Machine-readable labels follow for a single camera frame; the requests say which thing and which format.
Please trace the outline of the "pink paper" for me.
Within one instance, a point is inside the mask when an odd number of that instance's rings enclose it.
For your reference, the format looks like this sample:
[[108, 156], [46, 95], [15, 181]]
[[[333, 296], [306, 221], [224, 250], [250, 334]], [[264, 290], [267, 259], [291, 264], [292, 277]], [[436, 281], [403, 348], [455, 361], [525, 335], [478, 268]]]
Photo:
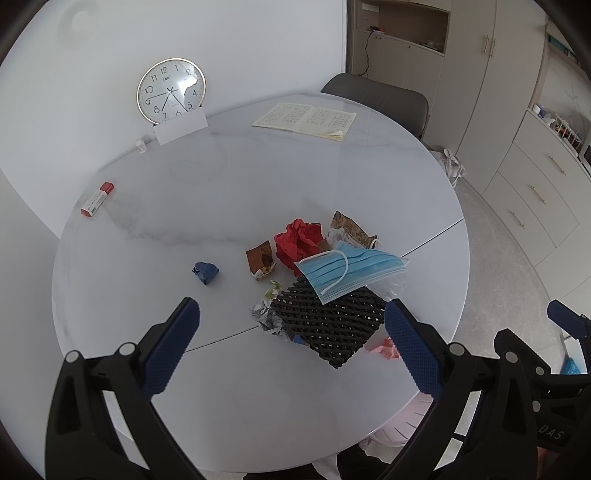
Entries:
[[397, 360], [401, 357], [399, 350], [397, 349], [391, 337], [384, 338], [384, 340], [376, 346], [367, 346], [366, 350], [369, 353], [379, 354], [386, 360]]

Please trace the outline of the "blue wrapper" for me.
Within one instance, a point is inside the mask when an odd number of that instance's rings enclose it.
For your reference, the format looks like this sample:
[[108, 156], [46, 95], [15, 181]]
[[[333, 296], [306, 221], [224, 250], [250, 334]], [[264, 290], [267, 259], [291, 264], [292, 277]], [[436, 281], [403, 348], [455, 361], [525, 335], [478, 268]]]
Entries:
[[219, 269], [212, 263], [199, 261], [194, 264], [192, 272], [202, 284], [208, 285], [217, 276]]

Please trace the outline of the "grey paper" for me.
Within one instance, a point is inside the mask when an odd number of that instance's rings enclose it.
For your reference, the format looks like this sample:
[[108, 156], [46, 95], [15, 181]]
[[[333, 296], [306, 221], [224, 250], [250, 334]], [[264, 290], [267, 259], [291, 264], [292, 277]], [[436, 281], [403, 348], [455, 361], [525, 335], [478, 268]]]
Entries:
[[287, 333], [287, 329], [283, 326], [283, 320], [280, 319], [279, 314], [273, 309], [271, 304], [283, 291], [283, 287], [279, 282], [274, 280], [270, 281], [270, 287], [267, 288], [263, 295], [263, 299], [256, 305], [250, 308], [250, 313], [256, 322], [259, 324], [259, 328], [267, 334], [279, 337], [283, 341], [290, 342], [290, 335]]

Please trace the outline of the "brown snack wrapper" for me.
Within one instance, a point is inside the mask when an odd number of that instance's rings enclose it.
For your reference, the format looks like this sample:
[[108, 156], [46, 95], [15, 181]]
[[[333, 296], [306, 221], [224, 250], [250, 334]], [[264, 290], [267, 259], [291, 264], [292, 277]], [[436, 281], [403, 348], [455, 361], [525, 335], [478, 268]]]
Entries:
[[249, 263], [250, 274], [256, 281], [270, 275], [276, 268], [276, 260], [273, 258], [273, 249], [269, 240], [247, 250], [245, 255]]

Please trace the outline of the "blue face mask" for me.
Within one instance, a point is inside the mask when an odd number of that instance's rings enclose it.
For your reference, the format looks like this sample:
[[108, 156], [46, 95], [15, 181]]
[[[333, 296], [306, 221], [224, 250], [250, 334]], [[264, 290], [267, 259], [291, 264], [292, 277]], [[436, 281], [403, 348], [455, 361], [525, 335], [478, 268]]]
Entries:
[[297, 262], [297, 269], [311, 284], [322, 305], [361, 288], [389, 302], [406, 285], [408, 260], [376, 248], [363, 248], [339, 241], [335, 248]]

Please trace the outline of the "clear brown plastic bag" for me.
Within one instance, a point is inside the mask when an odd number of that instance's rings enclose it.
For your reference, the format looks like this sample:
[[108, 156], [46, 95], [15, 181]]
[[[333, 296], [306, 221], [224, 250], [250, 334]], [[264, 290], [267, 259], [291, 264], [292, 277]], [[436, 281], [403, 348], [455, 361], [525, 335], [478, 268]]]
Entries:
[[327, 235], [329, 246], [335, 247], [339, 242], [344, 242], [356, 248], [372, 249], [377, 241], [377, 235], [368, 235], [352, 218], [335, 211]]

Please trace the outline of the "red paper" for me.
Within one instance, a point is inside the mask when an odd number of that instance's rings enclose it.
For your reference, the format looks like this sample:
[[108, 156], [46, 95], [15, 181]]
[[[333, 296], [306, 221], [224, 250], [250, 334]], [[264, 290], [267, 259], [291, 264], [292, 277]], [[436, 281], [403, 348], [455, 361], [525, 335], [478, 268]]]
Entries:
[[297, 262], [321, 252], [320, 244], [324, 241], [322, 225], [297, 218], [287, 225], [286, 231], [276, 234], [274, 241], [276, 257], [298, 277], [301, 271]]

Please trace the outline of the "blue plastic bag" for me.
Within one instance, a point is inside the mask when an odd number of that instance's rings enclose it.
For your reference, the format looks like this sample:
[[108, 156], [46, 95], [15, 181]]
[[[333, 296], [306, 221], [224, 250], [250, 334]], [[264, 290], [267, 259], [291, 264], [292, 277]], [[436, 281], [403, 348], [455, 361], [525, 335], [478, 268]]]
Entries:
[[571, 357], [567, 357], [560, 370], [561, 375], [580, 375], [581, 371], [577, 366], [575, 360]]

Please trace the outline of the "red white small box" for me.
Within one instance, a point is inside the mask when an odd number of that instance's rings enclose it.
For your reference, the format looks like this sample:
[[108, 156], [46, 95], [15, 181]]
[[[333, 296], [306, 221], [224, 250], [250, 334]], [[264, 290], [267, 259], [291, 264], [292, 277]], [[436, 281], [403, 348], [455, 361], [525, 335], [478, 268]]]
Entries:
[[113, 183], [104, 182], [82, 205], [80, 213], [85, 217], [92, 218], [114, 188]]

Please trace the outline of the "white bag on floor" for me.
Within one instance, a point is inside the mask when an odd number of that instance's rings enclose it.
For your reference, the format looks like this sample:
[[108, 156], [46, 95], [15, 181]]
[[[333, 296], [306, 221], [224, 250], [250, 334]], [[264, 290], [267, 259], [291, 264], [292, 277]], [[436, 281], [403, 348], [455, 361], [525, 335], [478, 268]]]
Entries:
[[462, 162], [447, 148], [443, 149], [444, 170], [453, 188], [457, 186], [460, 178], [463, 178], [466, 169]]

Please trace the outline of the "white card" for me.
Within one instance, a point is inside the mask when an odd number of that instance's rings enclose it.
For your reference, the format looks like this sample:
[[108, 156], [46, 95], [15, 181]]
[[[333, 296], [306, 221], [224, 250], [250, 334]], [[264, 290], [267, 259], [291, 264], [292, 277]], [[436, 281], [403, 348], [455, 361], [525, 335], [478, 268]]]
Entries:
[[204, 108], [198, 107], [155, 125], [153, 133], [160, 146], [208, 127]]

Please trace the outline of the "beige cabinet with drawers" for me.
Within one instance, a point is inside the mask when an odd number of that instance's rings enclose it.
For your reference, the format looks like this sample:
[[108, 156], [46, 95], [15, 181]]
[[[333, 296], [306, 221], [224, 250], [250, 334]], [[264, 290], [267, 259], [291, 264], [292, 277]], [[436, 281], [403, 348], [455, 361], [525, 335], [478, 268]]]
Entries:
[[533, 1], [355, 1], [349, 72], [422, 94], [424, 142], [448, 151], [550, 297], [590, 299], [590, 172], [546, 106], [549, 20]]

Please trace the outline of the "dark grey chair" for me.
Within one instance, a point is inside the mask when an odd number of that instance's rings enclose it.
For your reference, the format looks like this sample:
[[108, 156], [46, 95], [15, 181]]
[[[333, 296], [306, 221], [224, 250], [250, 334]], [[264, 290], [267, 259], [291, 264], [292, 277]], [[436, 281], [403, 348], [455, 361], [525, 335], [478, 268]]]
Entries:
[[396, 121], [418, 139], [429, 116], [429, 102], [420, 92], [381, 83], [351, 73], [335, 75], [322, 93], [365, 105]]

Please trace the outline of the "open yellow notebook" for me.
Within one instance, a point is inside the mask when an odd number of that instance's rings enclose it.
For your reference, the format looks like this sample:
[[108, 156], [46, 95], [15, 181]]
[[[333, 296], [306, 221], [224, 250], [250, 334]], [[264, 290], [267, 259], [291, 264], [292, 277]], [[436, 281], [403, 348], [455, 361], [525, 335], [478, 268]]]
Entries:
[[252, 123], [252, 127], [297, 133], [342, 142], [356, 113], [300, 103], [279, 103]]

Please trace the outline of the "round white wall clock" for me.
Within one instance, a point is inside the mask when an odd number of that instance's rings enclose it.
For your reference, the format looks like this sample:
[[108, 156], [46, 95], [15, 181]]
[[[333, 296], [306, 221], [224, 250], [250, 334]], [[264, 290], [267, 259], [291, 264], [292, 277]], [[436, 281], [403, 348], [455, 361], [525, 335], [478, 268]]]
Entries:
[[136, 88], [136, 106], [152, 125], [197, 110], [204, 103], [204, 71], [184, 58], [168, 58], [150, 67]]

